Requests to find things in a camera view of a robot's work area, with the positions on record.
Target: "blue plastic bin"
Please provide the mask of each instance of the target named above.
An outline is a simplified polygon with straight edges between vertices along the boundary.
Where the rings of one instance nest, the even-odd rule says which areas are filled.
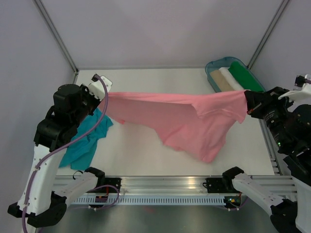
[[[205,73],[207,74],[207,80],[210,83],[210,85],[213,87],[215,92],[221,92],[217,84],[214,82],[212,79],[210,72],[213,72],[214,70],[220,69],[221,67],[230,67],[232,62],[239,62],[243,67],[245,67],[249,73],[253,76],[253,78],[259,83],[259,85],[262,87],[263,90],[264,87],[261,85],[261,83],[258,81],[258,79],[254,76],[254,74],[246,67],[246,65],[238,58],[236,57],[224,57],[222,59],[216,60],[209,62],[205,66]]]

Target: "white table surface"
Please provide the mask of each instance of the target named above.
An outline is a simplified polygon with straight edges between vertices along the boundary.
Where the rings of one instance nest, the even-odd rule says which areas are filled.
[[[77,84],[89,84],[95,73],[112,82],[111,92],[154,92],[211,94],[204,69],[81,70]],[[107,137],[98,141],[91,166],[108,176],[199,176],[221,175],[239,166],[250,175],[274,175],[259,121],[247,116],[236,122],[226,136],[226,144],[210,164],[162,145],[153,129],[114,122]],[[70,167],[58,175],[72,175]]]

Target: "teal cloth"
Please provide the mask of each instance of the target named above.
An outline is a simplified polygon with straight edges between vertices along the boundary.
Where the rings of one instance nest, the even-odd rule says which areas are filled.
[[[72,140],[80,137],[82,134],[92,128],[101,115],[101,111],[96,109],[94,111],[94,115],[87,116],[78,127],[78,133],[72,138]],[[59,167],[65,167],[71,164],[71,169],[87,169],[94,157],[98,139],[106,137],[108,128],[112,125],[113,123],[111,119],[107,116],[104,116],[99,125],[91,133],[67,148],[67,151],[62,161],[60,162]]]

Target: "pink cloth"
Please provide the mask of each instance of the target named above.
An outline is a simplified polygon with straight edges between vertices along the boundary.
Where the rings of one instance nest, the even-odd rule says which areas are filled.
[[[121,124],[153,128],[163,144],[209,163],[225,144],[230,127],[244,121],[246,111],[244,91],[210,95],[110,92],[106,114]]]

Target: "gray floor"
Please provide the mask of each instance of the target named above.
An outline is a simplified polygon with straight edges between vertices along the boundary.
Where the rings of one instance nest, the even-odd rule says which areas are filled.
[[[115,206],[68,210],[43,233],[277,233],[268,215],[249,201],[240,211],[209,206]]]

